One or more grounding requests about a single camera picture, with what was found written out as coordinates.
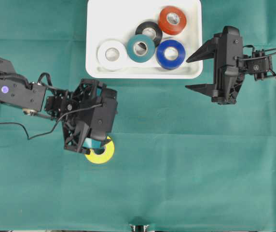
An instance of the yellow tape roll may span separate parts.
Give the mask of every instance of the yellow tape roll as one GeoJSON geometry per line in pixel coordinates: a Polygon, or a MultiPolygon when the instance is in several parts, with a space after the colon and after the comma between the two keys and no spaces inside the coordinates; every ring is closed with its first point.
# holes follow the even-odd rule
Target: yellow tape roll
{"type": "Polygon", "coordinates": [[[90,154],[89,155],[85,154],[85,157],[92,163],[96,163],[96,164],[106,163],[112,158],[114,154],[113,141],[111,140],[109,143],[107,143],[104,146],[104,148],[105,148],[105,151],[100,155],[96,154],[93,149],[90,149],[90,154]]]}

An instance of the red tape roll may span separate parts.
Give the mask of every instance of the red tape roll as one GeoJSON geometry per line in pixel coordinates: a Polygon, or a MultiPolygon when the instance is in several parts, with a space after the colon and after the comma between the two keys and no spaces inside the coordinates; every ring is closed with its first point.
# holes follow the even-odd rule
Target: red tape roll
{"type": "Polygon", "coordinates": [[[159,15],[158,26],[168,35],[177,35],[183,31],[186,22],[186,16],[179,8],[167,6],[159,15]]]}

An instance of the purple led light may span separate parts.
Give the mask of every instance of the purple led light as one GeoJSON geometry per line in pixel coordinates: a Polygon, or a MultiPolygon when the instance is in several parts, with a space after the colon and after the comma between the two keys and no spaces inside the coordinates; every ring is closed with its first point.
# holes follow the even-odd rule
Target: purple led light
{"type": "Polygon", "coordinates": [[[2,93],[8,93],[9,92],[9,88],[7,86],[3,86],[1,89],[2,93]]]}

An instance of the black tape roll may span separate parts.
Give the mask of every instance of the black tape roll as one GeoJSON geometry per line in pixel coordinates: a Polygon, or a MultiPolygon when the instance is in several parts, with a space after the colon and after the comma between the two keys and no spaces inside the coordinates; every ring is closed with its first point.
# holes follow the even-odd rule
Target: black tape roll
{"type": "MultiPolygon", "coordinates": [[[[144,30],[149,30],[149,32],[151,33],[155,32],[155,37],[151,39],[153,39],[155,47],[157,47],[160,44],[163,37],[163,32],[159,28],[159,26],[156,23],[150,21],[141,23],[136,29],[136,35],[142,34],[144,30]]],[[[139,44],[139,46],[145,48],[145,45],[143,43],[139,44]]]]}

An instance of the white tape roll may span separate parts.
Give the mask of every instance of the white tape roll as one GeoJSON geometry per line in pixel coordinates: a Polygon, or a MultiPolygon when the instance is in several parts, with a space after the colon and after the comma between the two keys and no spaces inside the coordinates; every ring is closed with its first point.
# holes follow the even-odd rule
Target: white tape roll
{"type": "Polygon", "coordinates": [[[119,70],[126,66],[127,51],[120,41],[108,40],[99,47],[97,59],[105,69],[110,71],[119,70]]]}

